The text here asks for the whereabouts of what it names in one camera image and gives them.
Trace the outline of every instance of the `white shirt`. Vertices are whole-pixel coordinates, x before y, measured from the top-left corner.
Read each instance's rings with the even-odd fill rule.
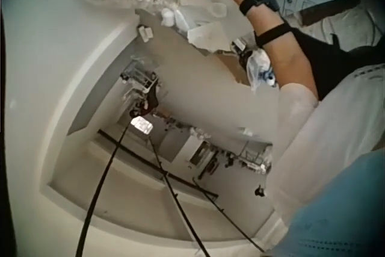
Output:
[[[385,131],[384,80],[385,65],[364,67],[320,103],[303,85],[281,88],[265,192],[286,224],[380,139]]]

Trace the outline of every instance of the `bright light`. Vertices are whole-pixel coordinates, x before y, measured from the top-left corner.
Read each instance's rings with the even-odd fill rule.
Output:
[[[146,120],[143,117],[136,117],[136,118],[132,119],[131,125],[133,125],[139,131],[143,132],[146,135],[148,135],[153,128],[152,123],[150,123],[148,120]]]

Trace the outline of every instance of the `watch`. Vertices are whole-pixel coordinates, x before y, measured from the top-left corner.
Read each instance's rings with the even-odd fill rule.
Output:
[[[279,11],[279,4],[277,0],[243,0],[239,6],[239,10],[243,15],[246,15],[253,6],[260,6],[261,4],[265,4],[274,12]]]

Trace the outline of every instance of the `forearm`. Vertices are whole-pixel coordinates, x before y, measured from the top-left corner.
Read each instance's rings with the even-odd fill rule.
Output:
[[[239,5],[243,0],[234,1]],[[257,36],[283,23],[277,13],[263,4],[252,7],[247,13],[247,18]],[[290,82],[304,84],[318,97],[310,63],[292,33],[278,37],[263,48],[270,58],[280,87]]]

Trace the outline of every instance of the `blue object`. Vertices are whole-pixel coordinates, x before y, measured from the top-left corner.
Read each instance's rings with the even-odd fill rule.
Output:
[[[384,236],[385,154],[379,150],[358,158],[299,210],[267,256],[380,256]]]

